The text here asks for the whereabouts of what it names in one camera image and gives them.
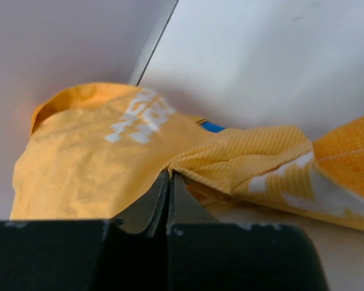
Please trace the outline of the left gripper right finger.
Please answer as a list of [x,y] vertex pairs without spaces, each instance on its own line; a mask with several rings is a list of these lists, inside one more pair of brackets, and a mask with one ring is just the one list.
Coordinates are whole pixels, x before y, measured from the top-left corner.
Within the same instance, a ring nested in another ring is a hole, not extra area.
[[169,290],[328,290],[316,249],[300,228],[220,222],[173,173],[167,219]]

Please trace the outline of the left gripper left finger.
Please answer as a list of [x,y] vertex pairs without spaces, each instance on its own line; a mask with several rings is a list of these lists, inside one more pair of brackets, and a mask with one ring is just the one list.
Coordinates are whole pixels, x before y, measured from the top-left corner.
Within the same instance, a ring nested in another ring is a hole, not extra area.
[[166,290],[169,174],[110,219],[0,221],[0,290]]

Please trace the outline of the yellow cartoon pillowcase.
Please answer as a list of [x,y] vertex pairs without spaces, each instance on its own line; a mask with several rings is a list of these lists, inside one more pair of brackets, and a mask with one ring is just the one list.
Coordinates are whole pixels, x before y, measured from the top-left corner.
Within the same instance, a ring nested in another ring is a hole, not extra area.
[[110,218],[162,171],[204,205],[249,202],[364,231],[364,116],[316,141],[294,125],[216,132],[151,89],[112,83],[35,109],[10,217]]

